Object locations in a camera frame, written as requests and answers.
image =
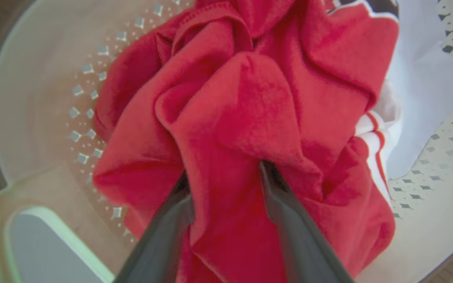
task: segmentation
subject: laundry basket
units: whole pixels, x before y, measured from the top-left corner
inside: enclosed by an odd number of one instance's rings
[[[192,0],[0,0],[0,282],[18,281],[8,240],[34,215],[104,282],[137,239],[125,208],[92,185],[105,143],[92,129],[106,71]],[[439,0],[453,56],[453,0]],[[396,236],[358,283],[453,283],[453,112],[412,170],[390,181]]]

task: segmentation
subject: pile of laundry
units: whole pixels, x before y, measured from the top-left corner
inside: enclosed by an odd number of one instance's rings
[[[259,173],[270,161],[357,276],[395,230],[397,36],[393,0],[198,0],[113,62],[95,185],[140,237],[186,171],[195,220],[177,282],[284,282]]]

